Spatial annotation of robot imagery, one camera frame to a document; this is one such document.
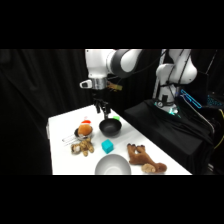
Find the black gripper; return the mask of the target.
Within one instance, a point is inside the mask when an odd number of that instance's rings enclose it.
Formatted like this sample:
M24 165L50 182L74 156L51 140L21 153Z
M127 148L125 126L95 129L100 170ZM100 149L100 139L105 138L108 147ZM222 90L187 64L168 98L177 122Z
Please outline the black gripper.
M104 104L103 112L104 112L104 119L108 119L110 111L109 101L108 101L108 91L106 89L103 90L93 90L93 103L95 104L97 113L101 112L100 103Z

